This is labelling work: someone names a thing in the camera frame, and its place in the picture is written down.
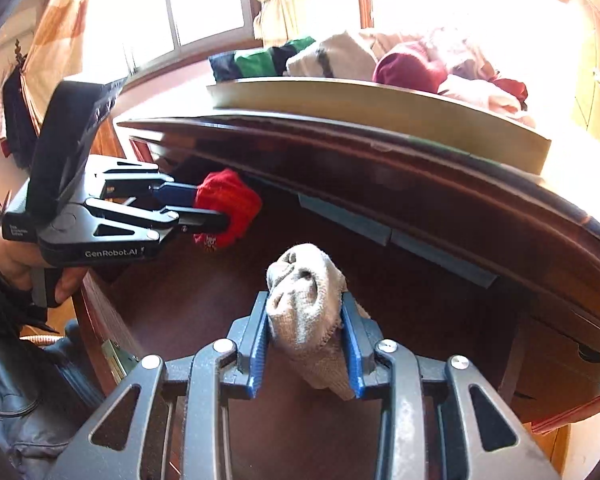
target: white cloth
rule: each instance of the white cloth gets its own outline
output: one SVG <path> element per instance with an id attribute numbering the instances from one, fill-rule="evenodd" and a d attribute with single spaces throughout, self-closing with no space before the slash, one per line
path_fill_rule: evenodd
<path id="1" fill-rule="evenodd" d="M 2 101 L 2 87 L 0 87 L 0 142 L 7 139 L 7 123 L 4 118 L 4 102 Z"/>
<path id="2" fill-rule="evenodd" d="M 267 317 L 273 343 L 312 387 L 352 399 L 340 342 L 344 275 L 318 247 L 292 247 L 267 269 Z M 362 316 L 368 317 L 358 306 Z"/>
<path id="3" fill-rule="evenodd" d="M 376 56 L 358 33 L 341 32 L 316 41 L 286 62 L 292 77 L 335 77 L 371 81 Z"/>
<path id="4" fill-rule="evenodd" d="M 438 94 L 500 114 L 529 128 L 536 127 L 534 118 L 522 111 L 517 98 L 488 81 L 450 74 L 438 88 Z"/>
<path id="5" fill-rule="evenodd" d="M 455 27 L 433 28 L 426 37 L 430 60 L 440 60 L 450 74 L 489 80 L 496 75 L 477 43 Z"/>
<path id="6" fill-rule="evenodd" d="M 377 61 L 380 61 L 397 44 L 421 41 L 424 38 L 424 34 L 419 32 L 385 32 L 377 28 L 363 28 L 359 35 L 374 53 Z"/>

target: window frame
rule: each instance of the window frame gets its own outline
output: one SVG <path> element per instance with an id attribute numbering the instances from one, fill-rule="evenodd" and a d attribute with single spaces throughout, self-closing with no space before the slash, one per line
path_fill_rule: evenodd
<path id="1" fill-rule="evenodd" d="M 132 62 L 132 56 L 128 54 L 127 47 L 125 46 L 125 59 L 129 71 L 129 80 L 144 78 L 153 72 L 165 69 L 183 59 L 195 57 L 196 54 L 208 54 L 213 51 L 222 52 L 223 50 L 231 50 L 231 46 L 236 44 L 250 44 L 252 41 L 253 43 L 257 42 L 253 31 L 254 15 L 252 0 L 240 0 L 242 18 L 244 20 L 244 25 L 242 27 L 219 32 L 218 34 L 207 36 L 206 38 L 201 38 L 184 45 L 180 44 L 178 31 L 173 19 L 171 0 L 165 0 L 165 3 L 167 7 L 169 28 L 171 30 L 171 39 L 173 40 L 173 50 L 155 57 L 146 63 L 135 65 Z"/>

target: folded clothes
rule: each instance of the folded clothes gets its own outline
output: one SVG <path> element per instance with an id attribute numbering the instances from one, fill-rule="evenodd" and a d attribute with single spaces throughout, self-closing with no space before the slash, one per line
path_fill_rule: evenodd
<path id="1" fill-rule="evenodd" d="M 526 90 L 526 85 L 521 81 L 515 79 L 508 79 L 506 77 L 500 77 L 490 79 L 490 82 L 496 85 L 498 88 L 503 89 L 507 94 L 513 95 L 518 101 L 523 110 L 526 110 L 525 100 L 529 97 L 529 92 Z"/>
<path id="2" fill-rule="evenodd" d="M 341 343 L 344 275 L 318 247 L 301 244 L 269 266 L 267 285 L 274 345 L 312 387 L 352 399 Z M 358 310 L 368 317 L 359 305 Z"/>
<path id="3" fill-rule="evenodd" d="M 209 63 L 217 83 L 245 77 L 282 76 L 286 70 L 286 61 L 312 43 L 315 43 L 314 38 L 307 36 L 287 41 L 282 46 L 230 50 L 210 56 Z"/>
<path id="4" fill-rule="evenodd" d="M 430 61 L 424 46 L 410 41 L 396 45 L 378 62 L 373 81 L 435 94 L 446 76 L 442 62 Z"/>
<path id="5" fill-rule="evenodd" d="M 317 41 L 286 62 L 294 77 L 335 77 L 371 81 L 376 56 L 357 33 L 341 32 Z"/>
<path id="6" fill-rule="evenodd" d="M 374 53 L 377 60 L 382 59 L 397 44 L 420 41 L 424 38 L 424 34 L 419 32 L 384 32 L 377 28 L 363 28 L 360 30 L 359 35 Z"/>
<path id="7" fill-rule="evenodd" d="M 429 59 L 440 60 L 450 74 L 489 80 L 496 72 L 477 43 L 455 27 L 437 27 L 426 37 Z"/>
<path id="8" fill-rule="evenodd" d="M 440 85 L 438 94 L 500 114 L 530 128 L 536 127 L 533 117 L 522 111 L 520 101 L 494 83 L 450 74 Z"/>

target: window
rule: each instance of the window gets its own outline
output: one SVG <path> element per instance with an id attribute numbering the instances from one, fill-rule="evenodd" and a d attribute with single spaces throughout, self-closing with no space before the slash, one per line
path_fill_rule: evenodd
<path id="1" fill-rule="evenodd" d="M 250 0 L 125 0 L 122 15 L 130 73 L 253 38 Z"/>

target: person's arm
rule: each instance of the person's arm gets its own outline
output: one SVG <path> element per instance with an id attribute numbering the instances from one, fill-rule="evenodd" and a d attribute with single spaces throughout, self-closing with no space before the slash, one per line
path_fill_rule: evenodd
<path id="1" fill-rule="evenodd" d="M 0 326 L 19 332 L 30 324 L 48 330 L 46 309 L 31 301 L 32 267 L 48 267 L 35 244 L 13 242 L 2 237 L 0 229 Z M 62 303 L 78 289 L 87 269 L 65 269 L 56 286 L 56 301 Z"/>
<path id="2" fill-rule="evenodd" d="M 0 275 L 17 290 L 31 290 L 32 267 L 50 267 L 40 255 L 36 244 L 5 240 L 0 229 Z M 87 267 L 69 267 L 62 272 L 56 285 L 56 302 L 62 303 L 82 283 Z"/>

